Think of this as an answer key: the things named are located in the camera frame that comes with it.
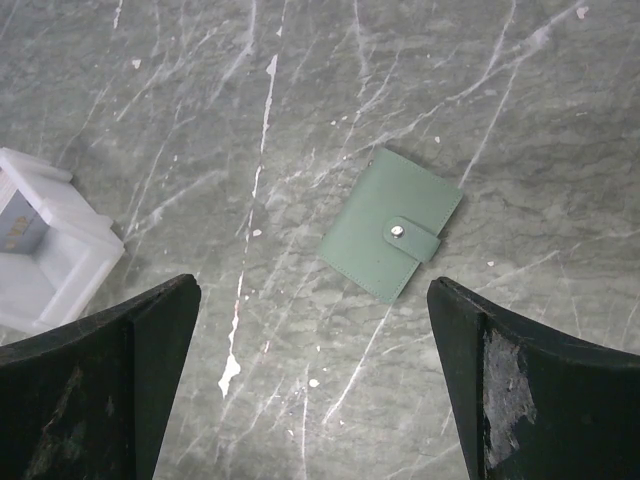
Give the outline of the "grey credit card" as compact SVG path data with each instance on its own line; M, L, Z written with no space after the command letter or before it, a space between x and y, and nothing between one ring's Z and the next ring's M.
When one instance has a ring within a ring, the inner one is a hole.
M48 230L49 225L16 191L1 212L1 252L31 255Z

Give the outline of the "green card holder wallet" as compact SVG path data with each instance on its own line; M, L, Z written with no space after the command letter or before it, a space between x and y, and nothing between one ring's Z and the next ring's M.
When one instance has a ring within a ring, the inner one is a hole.
M393 303L418 266L429 262L462 191L381 148L361 173L323 236L319 254L334 270Z

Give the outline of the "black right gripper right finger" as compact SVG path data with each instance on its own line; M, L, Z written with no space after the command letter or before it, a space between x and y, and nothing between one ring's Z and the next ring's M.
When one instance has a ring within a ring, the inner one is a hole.
M472 479L636 479L639 357L440 277L427 292Z

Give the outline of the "white card tray box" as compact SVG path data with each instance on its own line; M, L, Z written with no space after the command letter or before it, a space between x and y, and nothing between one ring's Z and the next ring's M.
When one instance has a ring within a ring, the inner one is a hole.
M77 320L124 253L112 219L72 178L45 160L1 151L1 212L19 191L49 225L31 255L1 252L1 323L28 335Z

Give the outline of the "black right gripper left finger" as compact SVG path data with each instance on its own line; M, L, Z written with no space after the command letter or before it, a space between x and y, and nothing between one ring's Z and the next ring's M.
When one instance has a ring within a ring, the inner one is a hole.
M3 346L2 478L152 478L200 301L183 274Z

